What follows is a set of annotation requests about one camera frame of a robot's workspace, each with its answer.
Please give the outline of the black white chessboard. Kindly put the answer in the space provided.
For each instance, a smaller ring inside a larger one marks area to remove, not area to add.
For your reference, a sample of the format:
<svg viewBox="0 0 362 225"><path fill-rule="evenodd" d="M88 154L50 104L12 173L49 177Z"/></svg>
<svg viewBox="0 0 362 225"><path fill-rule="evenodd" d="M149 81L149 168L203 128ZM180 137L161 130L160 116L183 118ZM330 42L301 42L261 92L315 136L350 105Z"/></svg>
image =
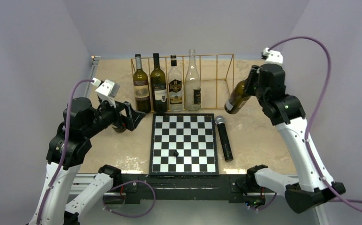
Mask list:
<svg viewBox="0 0 362 225"><path fill-rule="evenodd" d="M219 174L213 113L155 113L152 118L151 176Z"/></svg>

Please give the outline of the black handheld microphone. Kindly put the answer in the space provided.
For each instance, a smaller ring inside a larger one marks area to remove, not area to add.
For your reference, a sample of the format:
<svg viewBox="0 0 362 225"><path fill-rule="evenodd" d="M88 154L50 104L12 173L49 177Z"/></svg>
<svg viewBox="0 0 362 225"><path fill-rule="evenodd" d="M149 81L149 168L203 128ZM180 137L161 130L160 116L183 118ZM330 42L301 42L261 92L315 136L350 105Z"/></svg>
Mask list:
<svg viewBox="0 0 362 225"><path fill-rule="evenodd" d="M217 125L219 138L221 142L221 147L223 150L224 159L226 162L233 161L232 150L230 146L230 141L228 138L226 125L225 125L225 118L221 115L215 117L215 123Z"/></svg>

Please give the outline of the green Primitivo wine bottle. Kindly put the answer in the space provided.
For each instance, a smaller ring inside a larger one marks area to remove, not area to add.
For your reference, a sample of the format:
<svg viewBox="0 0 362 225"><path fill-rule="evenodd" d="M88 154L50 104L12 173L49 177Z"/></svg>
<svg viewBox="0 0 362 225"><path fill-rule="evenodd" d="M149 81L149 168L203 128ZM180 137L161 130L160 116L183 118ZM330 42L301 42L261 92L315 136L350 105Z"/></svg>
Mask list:
<svg viewBox="0 0 362 225"><path fill-rule="evenodd" d="M135 55L136 71L133 74L134 95L136 100L136 109L138 111L151 112L151 98L149 91L148 76L143 71L141 55Z"/></svg>

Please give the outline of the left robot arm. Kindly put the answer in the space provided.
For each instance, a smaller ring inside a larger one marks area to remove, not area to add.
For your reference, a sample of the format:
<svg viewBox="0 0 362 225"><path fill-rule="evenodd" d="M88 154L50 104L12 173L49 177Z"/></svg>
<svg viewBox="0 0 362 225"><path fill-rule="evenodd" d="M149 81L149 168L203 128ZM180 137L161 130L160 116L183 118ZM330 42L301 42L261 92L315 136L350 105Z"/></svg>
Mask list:
<svg viewBox="0 0 362 225"><path fill-rule="evenodd" d="M74 200L68 201L74 179L92 147L91 138L111 125L133 131L145 116L129 102L111 106L103 101L95 109L88 98L73 98L63 112L64 121L49 142L45 183L29 224L78 225L79 219L105 192L118 191L123 184L121 169L104 165L93 182Z"/></svg>

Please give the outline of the dark green wine bottle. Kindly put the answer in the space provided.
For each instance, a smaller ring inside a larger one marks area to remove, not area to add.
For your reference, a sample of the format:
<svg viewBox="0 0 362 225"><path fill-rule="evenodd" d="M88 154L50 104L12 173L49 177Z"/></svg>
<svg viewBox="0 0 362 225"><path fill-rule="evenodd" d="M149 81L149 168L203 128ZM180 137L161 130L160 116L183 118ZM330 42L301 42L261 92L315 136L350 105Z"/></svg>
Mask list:
<svg viewBox="0 0 362 225"><path fill-rule="evenodd" d="M153 108L156 113L168 110L166 75L160 68L159 53L153 54L154 69L150 74Z"/></svg>

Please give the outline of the clear square liquor bottle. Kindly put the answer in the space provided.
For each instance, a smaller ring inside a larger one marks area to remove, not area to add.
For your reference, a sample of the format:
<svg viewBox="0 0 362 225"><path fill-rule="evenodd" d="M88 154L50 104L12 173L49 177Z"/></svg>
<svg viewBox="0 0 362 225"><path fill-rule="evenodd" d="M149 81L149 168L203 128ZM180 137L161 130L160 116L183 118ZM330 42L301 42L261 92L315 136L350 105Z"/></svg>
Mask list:
<svg viewBox="0 0 362 225"><path fill-rule="evenodd" d="M170 55L171 69L168 72L169 103L172 112L183 109L182 74L177 67L176 55Z"/></svg>

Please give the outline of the clear glass bottle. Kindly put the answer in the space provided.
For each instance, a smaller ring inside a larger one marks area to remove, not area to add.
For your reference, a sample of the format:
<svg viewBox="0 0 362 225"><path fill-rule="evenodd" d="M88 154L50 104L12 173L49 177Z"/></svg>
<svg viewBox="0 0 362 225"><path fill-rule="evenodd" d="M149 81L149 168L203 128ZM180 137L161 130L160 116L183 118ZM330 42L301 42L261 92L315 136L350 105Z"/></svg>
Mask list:
<svg viewBox="0 0 362 225"><path fill-rule="evenodd" d="M185 78L185 108L197 111L201 108L201 79L196 66L195 49L189 49L189 67Z"/></svg>

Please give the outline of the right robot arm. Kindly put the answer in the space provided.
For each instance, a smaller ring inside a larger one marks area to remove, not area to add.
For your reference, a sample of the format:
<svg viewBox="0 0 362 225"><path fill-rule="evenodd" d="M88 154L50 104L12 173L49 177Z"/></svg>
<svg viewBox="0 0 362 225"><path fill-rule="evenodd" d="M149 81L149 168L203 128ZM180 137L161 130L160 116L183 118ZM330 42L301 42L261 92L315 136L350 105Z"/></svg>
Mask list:
<svg viewBox="0 0 362 225"><path fill-rule="evenodd" d="M309 140L308 121L299 99L285 93L285 71L276 64L253 65L245 81L244 91L255 96L264 114L282 136L297 178L274 172L265 165L249 168L245 184L256 191L268 188L285 198L297 214L326 203L346 192L326 171L313 141Z"/></svg>

